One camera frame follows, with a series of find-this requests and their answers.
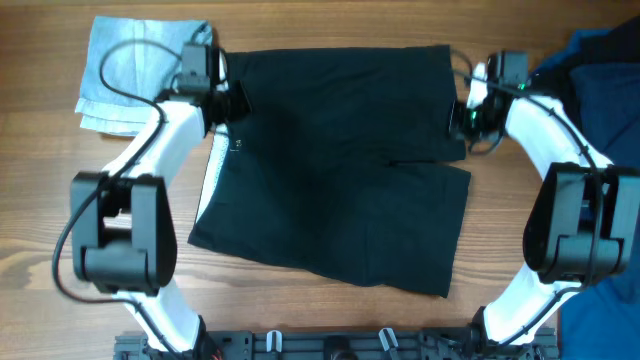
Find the black shorts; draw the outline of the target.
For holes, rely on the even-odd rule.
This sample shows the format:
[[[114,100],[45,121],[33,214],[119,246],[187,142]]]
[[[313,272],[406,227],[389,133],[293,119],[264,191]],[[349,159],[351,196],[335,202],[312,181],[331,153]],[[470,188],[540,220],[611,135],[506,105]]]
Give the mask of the black shorts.
[[[189,241],[446,297],[471,176],[446,45],[232,53],[251,112]]]

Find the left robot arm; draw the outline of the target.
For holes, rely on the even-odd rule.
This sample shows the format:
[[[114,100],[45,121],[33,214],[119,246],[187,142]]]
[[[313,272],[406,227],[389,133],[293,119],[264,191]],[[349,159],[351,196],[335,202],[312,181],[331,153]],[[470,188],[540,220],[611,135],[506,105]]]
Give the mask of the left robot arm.
[[[220,359],[173,278],[177,240],[167,189],[209,132],[251,108],[243,85],[227,77],[223,49],[187,43],[178,59],[180,72],[148,103],[155,112],[130,145],[101,171],[74,177],[52,277],[75,302],[124,305],[143,328],[142,350],[151,359]]]

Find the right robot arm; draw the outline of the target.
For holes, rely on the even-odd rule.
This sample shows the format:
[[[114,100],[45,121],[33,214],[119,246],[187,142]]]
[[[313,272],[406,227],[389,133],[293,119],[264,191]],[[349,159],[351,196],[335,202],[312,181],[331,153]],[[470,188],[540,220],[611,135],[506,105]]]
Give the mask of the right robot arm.
[[[521,357],[567,300],[627,268],[639,173],[593,149],[559,100],[530,89],[525,53],[494,53],[460,75],[469,96],[452,106],[450,136],[470,147],[487,141],[492,149],[510,137],[543,183],[524,229],[519,272],[459,338],[436,339],[466,359]]]

